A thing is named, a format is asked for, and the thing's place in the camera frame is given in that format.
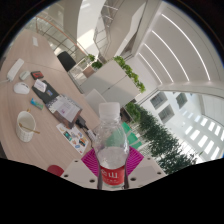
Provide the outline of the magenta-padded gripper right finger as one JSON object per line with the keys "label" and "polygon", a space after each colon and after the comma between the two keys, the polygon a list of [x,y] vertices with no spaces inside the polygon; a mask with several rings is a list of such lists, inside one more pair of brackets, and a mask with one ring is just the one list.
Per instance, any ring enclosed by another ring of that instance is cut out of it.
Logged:
{"label": "magenta-padded gripper right finger", "polygon": [[140,188],[165,176],[165,172],[151,156],[143,156],[133,147],[130,148],[126,162],[126,189]]}

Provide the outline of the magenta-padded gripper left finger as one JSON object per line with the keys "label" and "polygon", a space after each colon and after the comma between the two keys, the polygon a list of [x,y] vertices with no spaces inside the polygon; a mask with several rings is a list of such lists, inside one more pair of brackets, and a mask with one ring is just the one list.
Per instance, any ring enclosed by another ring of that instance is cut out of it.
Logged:
{"label": "magenta-padded gripper left finger", "polygon": [[95,151],[91,149],[81,159],[74,159],[61,177],[84,188],[96,189],[99,166]]}

